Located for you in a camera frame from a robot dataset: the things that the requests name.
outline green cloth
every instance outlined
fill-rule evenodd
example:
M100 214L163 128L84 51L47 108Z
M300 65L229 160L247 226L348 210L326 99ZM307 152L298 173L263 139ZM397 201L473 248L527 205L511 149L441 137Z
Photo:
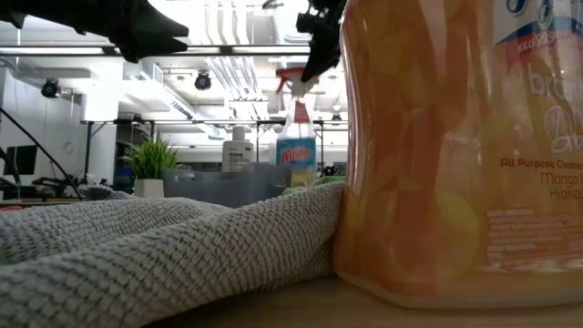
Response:
M322 184L326 184L326 183L331 183L331 182L336 182L336 181L345 181L346 177L345 176L338 176L338 177L321 177L316 179L313 182L313 186L317 187L317 186L321 186ZM283 191L282 195L289 195L292 194L294 192L298 192L298 191L302 191L302 190L297 190L295 188L288 188L286 190Z

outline gray storage bin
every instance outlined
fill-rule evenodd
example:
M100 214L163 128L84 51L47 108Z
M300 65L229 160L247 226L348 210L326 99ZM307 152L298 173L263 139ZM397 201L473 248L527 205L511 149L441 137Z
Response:
M182 197L238 208L280 196L290 187L288 169L250 163L241 172L215 173L164 169L164 197Z

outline spray bottle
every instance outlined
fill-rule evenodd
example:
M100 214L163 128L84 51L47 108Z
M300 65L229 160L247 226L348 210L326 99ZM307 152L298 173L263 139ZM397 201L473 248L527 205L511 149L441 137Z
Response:
M285 68L276 71L281 79L277 92L284 85L291 89L291 102L283 131L276 145L276 165L291 170L293 188L310 188L316 174L316 134L312 116L306 108L304 96L318 82L315 77L301 82L303 68Z

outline gray towel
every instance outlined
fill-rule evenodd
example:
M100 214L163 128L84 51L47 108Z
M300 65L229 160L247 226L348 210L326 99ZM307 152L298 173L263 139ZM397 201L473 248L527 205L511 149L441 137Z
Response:
M0 326L138 327L329 275L342 191L236 210L173 199L0 213Z

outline all purpose cleaner bottle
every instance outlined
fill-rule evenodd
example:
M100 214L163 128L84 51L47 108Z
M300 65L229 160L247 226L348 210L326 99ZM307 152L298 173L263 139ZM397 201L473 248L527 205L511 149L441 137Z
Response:
M283 68L276 71L281 83L281 92L287 83L291 89L291 103L287 108L287 118L283 131L278 136L276 165L291 169L293 188L310 188L316 175L316 134L312 116L306 108L304 96L317 83L314 78L302 83L303 68Z
M583 300L579 0L349 0L334 265L411 307Z

